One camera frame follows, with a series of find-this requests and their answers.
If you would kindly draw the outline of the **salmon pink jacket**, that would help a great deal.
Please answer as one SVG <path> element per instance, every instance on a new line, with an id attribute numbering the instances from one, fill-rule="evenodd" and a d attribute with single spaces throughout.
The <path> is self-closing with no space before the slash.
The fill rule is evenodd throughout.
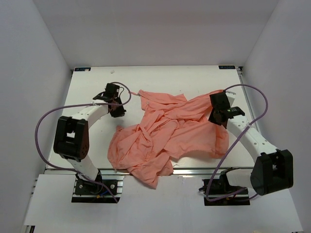
<path id="1" fill-rule="evenodd" d="M 212 110 L 210 94 L 190 100 L 183 94 L 143 90 L 137 95 L 144 116 L 139 124 L 116 128 L 107 152 L 114 169 L 126 169 L 155 189 L 160 176 L 173 173 L 172 159 L 192 152 L 212 159 L 225 155 L 228 132 L 207 119 Z"/>

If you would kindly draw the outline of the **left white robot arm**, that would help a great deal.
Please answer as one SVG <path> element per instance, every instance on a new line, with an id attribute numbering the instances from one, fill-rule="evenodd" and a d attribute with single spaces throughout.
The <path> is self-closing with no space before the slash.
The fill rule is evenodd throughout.
<path id="1" fill-rule="evenodd" d="M 89 129 L 107 114 L 114 118 L 125 115 L 119 94 L 120 84 L 108 83 L 103 92 L 93 97 L 90 106 L 74 115 L 61 116 L 56 126 L 53 151 L 72 165 L 78 178 L 87 181 L 86 188 L 93 194 L 102 190 L 103 182 L 99 178 L 100 171 L 88 155 Z"/>

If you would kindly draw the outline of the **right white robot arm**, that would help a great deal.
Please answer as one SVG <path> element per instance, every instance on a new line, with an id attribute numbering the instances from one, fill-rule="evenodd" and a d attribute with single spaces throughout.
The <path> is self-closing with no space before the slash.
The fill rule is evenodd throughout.
<path id="1" fill-rule="evenodd" d="M 225 91 L 210 95 L 209 121 L 231 132 L 251 155 L 254 166 L 249 170 L 224 170 L 214 189 L 233 195 L 239 188 L 252 188 L 256 194 L 264 196 L 291 188 L 294 184 L 292 154 L 278 149 L 252 127 L 244 111 L 232 106 L 234 98 L 234 93 Z"/>

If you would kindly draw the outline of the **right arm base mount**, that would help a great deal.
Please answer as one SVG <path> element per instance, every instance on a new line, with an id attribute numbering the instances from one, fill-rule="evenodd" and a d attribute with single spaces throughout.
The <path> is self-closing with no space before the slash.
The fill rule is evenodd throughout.
<path id="1" fill-rule="evenodd" d="M 199 193 L 204 195 L 204 205 L 205 206 L 248 206 L 250 205 L 249 200 L 249 193 L 247 189 L 243 189 L 240 186 L 230 186 L 227 183 L 227 178 L 225 178 L 225 173 L 227 170 L 221 171 L 220 174 L 216 174 L 214 179 L 211 182 L 211 187 L 208 193 L 209 199 L 216 199 L 218 197 L 222 197 L 229 193 L 236 192 L 240 189 L 242 191 L 235 195 L 230 195 L 229 197 L 216 200 L 216 201 L 209 201 L 206 199 L 207 193 L 207 185 L 210 181 L 210 178 L 203 179 L 203 186 L 198 189 Z"/>

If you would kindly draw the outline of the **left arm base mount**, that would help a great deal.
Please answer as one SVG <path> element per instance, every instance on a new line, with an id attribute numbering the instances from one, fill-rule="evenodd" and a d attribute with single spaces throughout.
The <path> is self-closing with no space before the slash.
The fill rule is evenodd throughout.
<path id="1" fill-rule="evenodd" d="M 123 179 L 101 178 L 106 187 L 81 179 L 75 175 L 72 203 L 109 203 L 117 204 L 121 198 Z"/>

